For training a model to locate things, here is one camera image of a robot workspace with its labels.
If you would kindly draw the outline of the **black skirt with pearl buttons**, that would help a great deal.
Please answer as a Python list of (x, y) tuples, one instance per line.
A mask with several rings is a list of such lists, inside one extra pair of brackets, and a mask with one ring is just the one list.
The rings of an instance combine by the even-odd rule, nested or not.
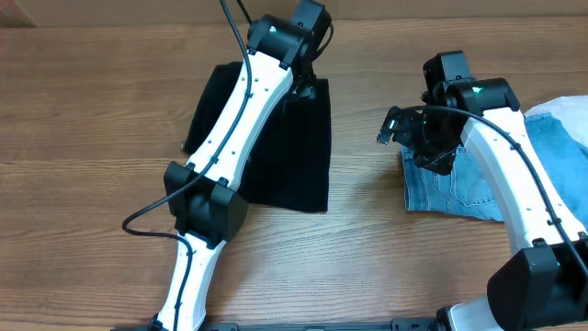
[[(228, 101), (242, 69), (218, 65), (202, 92), (184, 153), (204, 143)], [(303, 212), (328, 211), (332, 149), (329, 82), (312, 82), (312, 97), (282, 100), (272, 111), (249, 155), (239, 194), (249, 203)]]

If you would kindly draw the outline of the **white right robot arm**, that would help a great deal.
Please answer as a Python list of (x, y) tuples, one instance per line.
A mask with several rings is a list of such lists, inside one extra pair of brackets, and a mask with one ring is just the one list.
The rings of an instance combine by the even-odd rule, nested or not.
[(507, 228), (511, 258), (483, 297), (446, 306), (425, 330), (534, 330), (587, 317), (587, 232), (554, 188), (528, 139), (513, 89), (479, 80), (462, 51), (438, 53), (423, 67), (418, 106), (392, 107), (380, 143), (413, 150), (417, 166), (451, 172), (459, 147), (481, 167)]

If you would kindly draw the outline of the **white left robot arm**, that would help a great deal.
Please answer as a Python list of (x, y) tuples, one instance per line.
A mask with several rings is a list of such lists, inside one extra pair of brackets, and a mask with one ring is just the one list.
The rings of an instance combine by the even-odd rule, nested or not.
[(326, 7), (254, 20), (238, 37), (242, 63), (217, 67), (198, 104), (187, 163), (164, 173), (175, 217), (175, 270), (151, 330), (197, 330), (225, 245), (251, 203), (324, 212), (331, 149), (329, 85), (312, 69), (333, 36)]

